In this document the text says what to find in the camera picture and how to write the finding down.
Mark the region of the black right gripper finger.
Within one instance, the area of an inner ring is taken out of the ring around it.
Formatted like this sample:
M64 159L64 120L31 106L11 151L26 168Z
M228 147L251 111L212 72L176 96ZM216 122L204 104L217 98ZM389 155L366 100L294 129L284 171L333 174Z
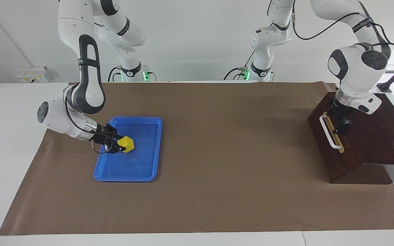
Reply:
M108 141L106 143L106 153L115 154L118 152L124 152L126 147L120 146L116 141Z
M110 124L107 125L107 132L114 139L122 139L122 136L118 133L117 129L111 126Z

